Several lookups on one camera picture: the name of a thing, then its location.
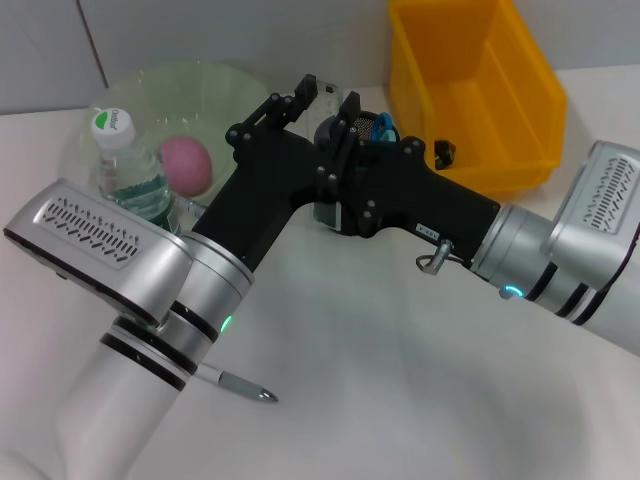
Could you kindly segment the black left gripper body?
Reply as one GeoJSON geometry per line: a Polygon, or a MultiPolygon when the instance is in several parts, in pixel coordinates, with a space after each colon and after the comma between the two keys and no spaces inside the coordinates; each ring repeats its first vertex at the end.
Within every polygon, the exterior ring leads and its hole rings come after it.
{"type": "Polygon", "coordinates": [[[217,243],[255,271],[291,216],[319,200],[321,155],[286,130],[226,135],[237,167],[193,231],[217,243]]]}

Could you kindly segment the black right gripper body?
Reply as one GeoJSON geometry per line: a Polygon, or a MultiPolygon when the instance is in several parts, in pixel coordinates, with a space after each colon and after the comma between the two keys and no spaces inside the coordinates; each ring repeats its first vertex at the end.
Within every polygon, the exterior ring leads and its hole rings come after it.
{"type": "Polygon", "coordinates": [[[425,144],[363,142],[351,153],[339,185],[339,203],[357,219],[359,237],[386,228],[405,230],[471,260],[494,223],[500,204],[439,175],[425,163],[425,144]]]}

